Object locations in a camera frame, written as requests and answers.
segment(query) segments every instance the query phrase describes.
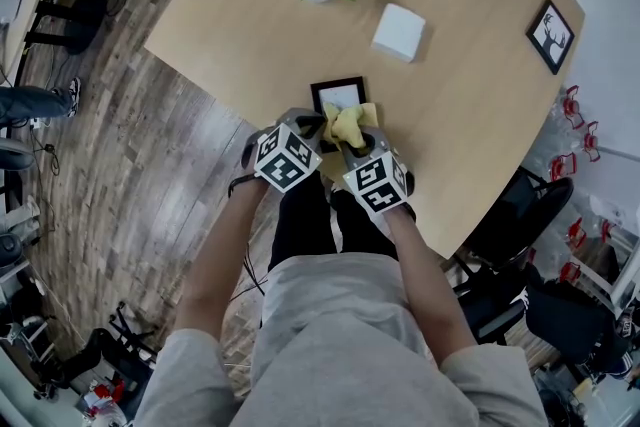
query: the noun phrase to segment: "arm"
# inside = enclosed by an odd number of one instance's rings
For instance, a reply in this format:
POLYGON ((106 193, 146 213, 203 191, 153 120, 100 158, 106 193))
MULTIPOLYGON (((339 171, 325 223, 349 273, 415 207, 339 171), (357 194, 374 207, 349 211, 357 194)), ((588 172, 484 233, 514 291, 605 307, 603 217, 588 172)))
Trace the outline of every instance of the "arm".
POLYGON ((476 345, 455 293, 403 208, 384 213, 396 244, 409 306, 429 349, 441 365, 448 356, 476 345))
POLYGON ((175 328, 194 328, 220 340, 222 320, 242 271, 251 224, 269 185, 239 184, 191 266, 178 305, 175 328))

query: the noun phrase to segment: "person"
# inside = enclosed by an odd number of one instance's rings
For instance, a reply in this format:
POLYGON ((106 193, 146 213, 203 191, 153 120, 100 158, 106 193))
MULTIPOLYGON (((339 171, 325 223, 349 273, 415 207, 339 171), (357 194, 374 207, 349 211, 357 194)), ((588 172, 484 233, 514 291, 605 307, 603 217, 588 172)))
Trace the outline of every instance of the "person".
POLYGON ((0 125, 34 118, 75 116, 80 103, 79 78, 68 87, 47 91, 41 87, 0 87, 0 125))
POLYGON ((524 352, 476 344, 408 211, 383 214, 394 244, 349 192, 327 202, 317 172, 281 200, 251 392, 236 399, 222 324, 267 188, 239 183, 204 241, 136 427, 547 425, 524 352))

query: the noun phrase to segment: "black pants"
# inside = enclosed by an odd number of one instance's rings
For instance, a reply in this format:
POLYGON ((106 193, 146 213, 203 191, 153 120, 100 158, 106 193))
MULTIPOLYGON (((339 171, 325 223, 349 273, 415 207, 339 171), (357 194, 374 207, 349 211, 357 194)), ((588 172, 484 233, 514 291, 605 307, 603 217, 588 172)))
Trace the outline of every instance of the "black pants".
MULTIPOLYGON (((343 253, 376 253, 398 259, 393 242, 371 222, 352 194, 335 192, 332 206, 342 232, 343 253)), ((280 218, 269 270, 292 256, 337 253, 330 220, 331 207, 325 197, 320 173, 316 171, 287 192, 280 202, 280 218)))

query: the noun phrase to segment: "jeans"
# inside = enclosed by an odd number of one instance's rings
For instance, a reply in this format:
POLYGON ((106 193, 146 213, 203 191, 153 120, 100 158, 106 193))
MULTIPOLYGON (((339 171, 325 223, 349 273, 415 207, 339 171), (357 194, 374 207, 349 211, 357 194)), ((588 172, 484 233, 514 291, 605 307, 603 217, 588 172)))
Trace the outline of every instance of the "jeans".
MULTIPOLYGON (((351 193, 334 192, 332 206, 342 232, 343 253, 375 253, 398 259, 395 244, 369 219, 351 193)), ((331 232, 331 207, 316 171, 287 192, 280 202, 269 271, 292 256, 337 252, 331 232)))
POLYGON ((30 118, 66 116, 73 105, 66 89, 59 94, 41 87, 0 87, 0 124, 30 118))

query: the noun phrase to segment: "sneaker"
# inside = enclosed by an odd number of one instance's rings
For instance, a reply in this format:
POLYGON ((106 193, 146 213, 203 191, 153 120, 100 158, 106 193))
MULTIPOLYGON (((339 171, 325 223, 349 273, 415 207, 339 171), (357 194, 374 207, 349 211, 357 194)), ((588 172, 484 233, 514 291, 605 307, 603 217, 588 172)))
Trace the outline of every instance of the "sneaker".
POLYGON ((82 83, 78 77, 71 79, 69 84, 69 94, 71 95, 71 109, 67 114, 68 118, 73 118, 78 113, 78 105, 80 104, 80 86, 82 83))

